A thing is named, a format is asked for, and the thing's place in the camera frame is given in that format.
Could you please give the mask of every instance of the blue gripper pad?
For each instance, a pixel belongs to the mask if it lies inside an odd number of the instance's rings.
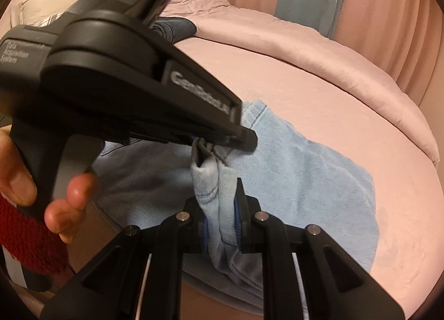
[[[208,251],[208,238],[210,234],[208,233],[208,219],[205,217],[205,220],[202,224],[202,253],[205,254]]]
[[[242,222],[237,196],[234,197],[234,230],[236,231],[236,242],[238,244],[238,248],[240,249],[242,246]]]

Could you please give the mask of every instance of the pink duvet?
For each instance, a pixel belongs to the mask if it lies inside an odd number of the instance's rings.
[[[197,25],[198,38],[177,47],[240,98],[260,98],[372,174],[380,240],[371,274],[410,317],[444,264],[439,154],[416,105],[385,72],[310,28],[226,0],[173,0],[163,16]]]
[[[390,121],[438,164],[437,142],[419,108],[387,73],[352,49],[227,0],[172,0],[163,16],[187,17],[199,38],[268,55],[331,82]]]

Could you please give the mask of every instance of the dark blue cloth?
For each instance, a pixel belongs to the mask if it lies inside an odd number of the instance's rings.
[[[171,44],[193,37],[197,32],[195,24],[181,17],[158,17],[151,29]]]

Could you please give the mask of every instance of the light blue towel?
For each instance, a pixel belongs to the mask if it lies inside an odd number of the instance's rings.
[[[98,205],[122,226],[146,228],[180,211],[195,194],[208,218],[209,254],[185,256],[183,278],[206,295],[255,314],[262,314],[261,259],[236,247],[237,177],[264,211],[289,225],[318,224],[370,271],[379,239],[371,176],[307,140],[261,101],[245,107],[243,125],[258,135],[252,154],[198,143],[193,154],[175,144],[108,143],[94,164],[105,185]],[[202,163],[195,161],[198,153]]]

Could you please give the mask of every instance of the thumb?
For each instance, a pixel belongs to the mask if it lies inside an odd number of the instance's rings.
[[[4,130],[0,131],[0,191],[20,206],[32,205],[37,197],[32,176]]]

